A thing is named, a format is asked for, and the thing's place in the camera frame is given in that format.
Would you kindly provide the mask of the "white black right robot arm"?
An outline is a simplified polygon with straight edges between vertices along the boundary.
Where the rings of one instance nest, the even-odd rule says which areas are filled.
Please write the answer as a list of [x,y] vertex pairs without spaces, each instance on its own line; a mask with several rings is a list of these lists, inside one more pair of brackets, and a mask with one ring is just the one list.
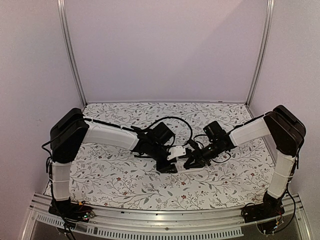
[[299,165],[299,154],[307,133],[305,125],[284,105],[236,125],[226,131],[213,121],[203,128],[209,144],[203,148],[194,148],[183,167],[186,170],[209,165],[221,153],[230,151],[259,138],[269,138],[276,150],[276,160],[270,185],[265,193],[264,203],[258,213],[269,218],[278,210],[279,200],[283,197],[294,168]]

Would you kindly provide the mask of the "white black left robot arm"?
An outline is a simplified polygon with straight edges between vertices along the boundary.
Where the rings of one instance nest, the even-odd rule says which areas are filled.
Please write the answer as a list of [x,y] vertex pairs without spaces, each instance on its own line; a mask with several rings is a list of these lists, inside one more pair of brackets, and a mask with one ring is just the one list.
[[174,133],[164,124],[141,129],[85,118],[81,109],[69,110],[50,130],[51,189],[56,200],[55,209],[63,216],[74,213],[70,199],[70,170],[80,148],[87,144],[111,146],[133,153],[146,155],[156,163],[162,174],[177,173],[177,167],[169,160],[166,143]]

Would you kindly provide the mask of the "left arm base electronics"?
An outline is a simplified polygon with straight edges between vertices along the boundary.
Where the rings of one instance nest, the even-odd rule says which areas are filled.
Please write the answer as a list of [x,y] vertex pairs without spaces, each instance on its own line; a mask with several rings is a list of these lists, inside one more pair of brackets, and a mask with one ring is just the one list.
[[48,212],[61,217],[66,226],[70,228],[75,228],[79,222],[88,223],[95,216],[93,208],[86,205],[85,201],[73,203],[70,198],[63,201],[53,198]]

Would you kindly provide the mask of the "white red remote control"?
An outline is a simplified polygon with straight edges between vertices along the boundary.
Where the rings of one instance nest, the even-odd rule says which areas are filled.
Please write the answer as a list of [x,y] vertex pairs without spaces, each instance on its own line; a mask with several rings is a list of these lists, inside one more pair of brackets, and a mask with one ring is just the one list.
[[195,173],[195,172],[199,172],[199,171],[202,171],[205,169],[205,167],[186,169],[182,162],[176,162],[176,163],[174,163],[174,165],[177,169],[178,174]]

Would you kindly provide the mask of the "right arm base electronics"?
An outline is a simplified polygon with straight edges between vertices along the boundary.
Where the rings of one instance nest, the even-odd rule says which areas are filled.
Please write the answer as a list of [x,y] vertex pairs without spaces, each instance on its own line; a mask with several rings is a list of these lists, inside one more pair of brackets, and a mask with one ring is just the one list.
[[248,203],[241,209],[241,216],[245,223],[263,221],[257,224],[257,229],[264,235],[274,234],[279,225],[282,224],[283,214],[285,213],[282,204],[283,195],[279,198],[274,198],[265,192],[262,203]]

